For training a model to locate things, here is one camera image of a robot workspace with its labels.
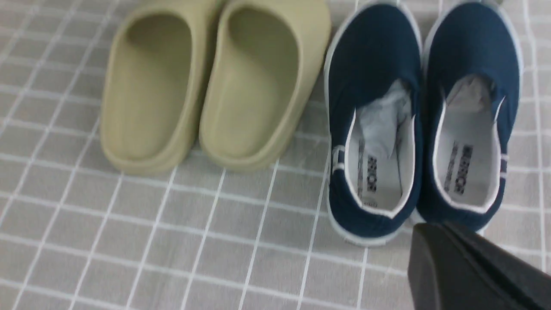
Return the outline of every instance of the canvas shoe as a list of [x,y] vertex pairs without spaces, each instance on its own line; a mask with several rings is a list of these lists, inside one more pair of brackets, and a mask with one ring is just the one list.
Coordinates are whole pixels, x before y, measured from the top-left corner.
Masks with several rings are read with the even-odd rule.
[[458,4],[425,44],[427,126],[414,222],[485,227],[503,199],[522,55],[514,28],[488,1]]
[[[411,13],[403,5],[383,1],[360,7],[329,47],[324,82],[333,160],[327,207],[333,228],[351,243],[385,244],[417,202],[422,158],[417,117],[420,51],[420,33]],[[394,132],[386,133],[396,139],[390,158],[376,158],[365,151],[372,141],[363,135],[359,111],[393,96],[391,86],[397,81],[407,88],[407,117]],[[365,115],[372,120],[368,125],[395,122],[377,119],[379,112]]]

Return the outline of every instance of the slip-on sneaker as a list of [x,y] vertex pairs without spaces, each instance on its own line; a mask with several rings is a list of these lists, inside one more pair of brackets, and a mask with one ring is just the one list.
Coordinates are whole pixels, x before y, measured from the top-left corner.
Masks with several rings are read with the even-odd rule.
[[505,189],[522,75],[517,35],[497,4],[462,2],[431,29],[423,66],[429,129],[412,220],[480,231]]
[[221,0],[155,0],[114,39],[101,107],[107,159],[128,174],[178,165],[192,147],[214,57]]
[[323,64],[324,0],[234,0],[224,8],[201,116],[203,151],[251,171],[286,149]]
[[[333,228],[356,245],[388,242],[417,202],[422,158],[417,116],[420,54],[420,33],[411,12],[384,1],[360,7],[329,47],[324,82],[333,157],[327,207]],[[396,138],[392,155],[376,158],[365,151],[373,141],[364,138],[358,111],[391,97],[396,81],[408,88],[406,117],[392,132],[385,132]],[[368,125],[375,127],[392,121],[371,118]]]

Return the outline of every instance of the printed logo on insole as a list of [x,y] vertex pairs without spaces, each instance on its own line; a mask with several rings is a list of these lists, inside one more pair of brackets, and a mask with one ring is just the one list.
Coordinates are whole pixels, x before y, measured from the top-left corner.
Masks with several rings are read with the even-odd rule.
[[[461,150],[461,157],[457,162],[457,156]],[[450,155],[450,162],[446,173],[446,179],[444,180],[444,190],[449,193],[451,182],[453,180],[453,192],[459,195],[463,195],[465,192],[465,186],[467,185],[467,174],[469,173],[469,166],[471,165],[471,158],[473,155],[473,146],[453,142],[453,147]]]
[[358,145],[358,197],[363,205],[377,208],[377,201],[369,196],[369,193],[377,192],[377,158],[364,152],[365,140],[362,138]]

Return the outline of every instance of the black object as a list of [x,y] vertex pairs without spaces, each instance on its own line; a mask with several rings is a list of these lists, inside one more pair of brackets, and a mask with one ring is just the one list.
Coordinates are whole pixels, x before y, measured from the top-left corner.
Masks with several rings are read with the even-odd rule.
[[408,267],[416,310],[551,310],[551,277],[468,228],[413,228]]

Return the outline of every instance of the slide sandal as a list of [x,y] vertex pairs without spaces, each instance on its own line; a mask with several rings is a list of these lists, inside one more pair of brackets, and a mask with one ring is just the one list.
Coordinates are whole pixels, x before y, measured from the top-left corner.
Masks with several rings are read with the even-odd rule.
[[199,129],[221,0],[155,0],[119,28],[109,57],[101,145],[117,169],[178,165]]
[[199,127],[201,147],[214,162],[251,171],[285,151],[330,31],[324,0],[228,3]]

